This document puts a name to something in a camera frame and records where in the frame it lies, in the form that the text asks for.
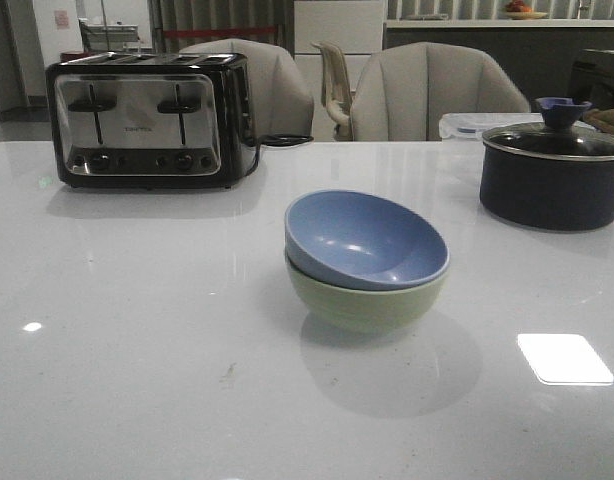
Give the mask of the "green bowl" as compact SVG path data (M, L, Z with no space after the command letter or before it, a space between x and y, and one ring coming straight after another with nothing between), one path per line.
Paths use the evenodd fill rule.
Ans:
M354 290L316 280L285 260L290 281L306 308L338 328L366 334L390 332L426 314L438 298L448 272L419 286L389 290Z

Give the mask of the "fruit plate on counter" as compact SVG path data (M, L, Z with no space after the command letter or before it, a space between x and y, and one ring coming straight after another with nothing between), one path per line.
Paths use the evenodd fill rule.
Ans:
M546 18L548 13L534 10L525 1L512 0L503 6L503 14L511 20L537 20Z

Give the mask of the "glass pot lid blue knob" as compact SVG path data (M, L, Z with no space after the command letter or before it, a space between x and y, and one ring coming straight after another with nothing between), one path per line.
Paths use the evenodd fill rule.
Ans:
M542 120L495 127L481 134L487 147L550 160L614 161L614 136L577 125L590 101L570 97L535 100Z

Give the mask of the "beige upholstered chair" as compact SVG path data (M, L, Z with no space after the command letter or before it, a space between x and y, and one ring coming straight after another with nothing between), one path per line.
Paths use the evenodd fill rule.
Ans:
M530 103L489 54L418 42L373 54L350 110L355 141L437 141L447 113L528 113Z
M246 56L256 134L311 134L314 98L296 62L284 48L232 38L188 46L180 52Z

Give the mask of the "beige office chair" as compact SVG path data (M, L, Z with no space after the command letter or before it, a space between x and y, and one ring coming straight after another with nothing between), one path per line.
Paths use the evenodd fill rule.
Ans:
M344 54L331 42L313 42L312 46L321 55L321 104L335 124L333 137L337 141L352 141L350 110L353 95Z

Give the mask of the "blue bowl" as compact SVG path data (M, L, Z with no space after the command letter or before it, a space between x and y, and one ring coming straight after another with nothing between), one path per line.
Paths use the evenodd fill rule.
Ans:
M306 275L339 287L388 291L444 273L448 247L423 217L393 201L350 190L305 194L284 219L288 257Z

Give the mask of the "left beige upholstered chair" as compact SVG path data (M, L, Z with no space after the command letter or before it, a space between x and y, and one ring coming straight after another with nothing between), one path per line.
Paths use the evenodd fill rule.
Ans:
M314 98L296 62L284 48L232 38L188 46L180 52L246 56L256 134L311 134Z

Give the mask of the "black and chrome toaster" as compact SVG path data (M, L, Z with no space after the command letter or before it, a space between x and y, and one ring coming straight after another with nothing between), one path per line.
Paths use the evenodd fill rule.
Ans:
M58 176L72 187L230 187L257 167L242 54L106 52L45 79Z

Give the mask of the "metal cart in background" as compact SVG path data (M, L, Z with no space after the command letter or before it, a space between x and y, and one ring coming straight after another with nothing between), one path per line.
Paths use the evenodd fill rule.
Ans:
M81 40L85 51L122 51L139 42L138 27L130 24L92 24L79 20Z

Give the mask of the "right beige upholstered chair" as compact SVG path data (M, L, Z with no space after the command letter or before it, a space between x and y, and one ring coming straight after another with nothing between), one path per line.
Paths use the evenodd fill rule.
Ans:
M350 110L355 141L437 141L447 113L528 113L530 103L489 54L418 42L373 54Z

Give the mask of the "white cabinet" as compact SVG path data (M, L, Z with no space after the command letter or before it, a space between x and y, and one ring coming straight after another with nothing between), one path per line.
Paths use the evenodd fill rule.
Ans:
M385 1L296 1L294 3L294 59L315 101L312 136L334 139L334 122L321 104L322 62L316 42L327 41L342 50L352 90L373 53L382 49Z

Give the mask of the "dark blue cooking pot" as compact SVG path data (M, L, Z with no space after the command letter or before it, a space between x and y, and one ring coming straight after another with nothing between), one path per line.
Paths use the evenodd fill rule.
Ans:
M480 201L529 227L587 231L614 221L614 160L576 161L485 150Z

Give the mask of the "clear plastic container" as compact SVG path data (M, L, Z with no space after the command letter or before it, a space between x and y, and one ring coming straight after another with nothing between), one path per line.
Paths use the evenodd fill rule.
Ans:
M447 113L439 120L441 140L480 141L492 128L521 123L543 123L539 113Z

